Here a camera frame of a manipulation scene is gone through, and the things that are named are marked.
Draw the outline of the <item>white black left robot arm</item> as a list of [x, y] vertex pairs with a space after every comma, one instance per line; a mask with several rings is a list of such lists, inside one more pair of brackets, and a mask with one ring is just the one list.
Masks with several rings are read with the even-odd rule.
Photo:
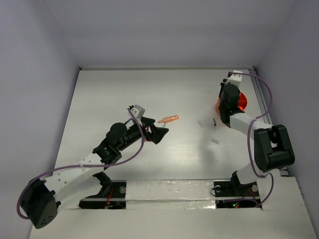
[[18, 198], [18, 216], [41, 229], [61, 210], [88, 197], [92, 187], [98, 196], [108, 195], [112, 180], [105, 170], [128, 162], [120, 160], [121, 152], [137, 141], [158, 144], [168, 132], [168, 128], [157, 127], [154, 119], [146, 117], [133, 121], [130, 127], [122, 122], [113, 124], [105, 139], [80, 162], [31, 179]]

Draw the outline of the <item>peach translucent marker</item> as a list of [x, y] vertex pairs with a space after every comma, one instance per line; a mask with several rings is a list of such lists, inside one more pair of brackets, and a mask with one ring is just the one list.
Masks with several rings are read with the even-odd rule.
[[174, 116], [165, 117], [165, 118], [159, 120], [158, 123], [169, 123], [169, 122], [173, 122], [173, 121], [178, 120], [178, 119], [179, 119], [179, 116], [174, 115]]

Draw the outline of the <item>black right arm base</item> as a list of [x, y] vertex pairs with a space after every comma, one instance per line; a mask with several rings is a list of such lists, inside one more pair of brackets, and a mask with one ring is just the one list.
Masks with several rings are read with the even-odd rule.
[[210, 194], [217, 209], [261, 208], [257, 182], [242, 185], [236, 172], [229, 180], [214, 181]]

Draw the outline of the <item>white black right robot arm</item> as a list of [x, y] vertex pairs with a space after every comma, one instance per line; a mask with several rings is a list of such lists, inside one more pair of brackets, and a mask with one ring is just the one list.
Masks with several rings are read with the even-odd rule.
[[240, 80], [223, 79], [217, 103], [221, 121], [229, 128], [247, 136], [249, 164], [235, 171], [229, 189], [234, 195], [243, 194], [248, 185], [269, 172], [295, 163], [295, 154], [288, 130], [284, 125], [271, 125], [246, 114], [239, 106]]

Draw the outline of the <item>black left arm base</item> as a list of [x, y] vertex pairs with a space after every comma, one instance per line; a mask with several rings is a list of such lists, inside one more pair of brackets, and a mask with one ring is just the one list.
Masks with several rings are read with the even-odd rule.
[[127, 182], [112, 181], [104, 172], [93, 176], [100, 182], [100, 191], [96, 195], [80, 200], [78, 207], [81, 209], [125, 209]]

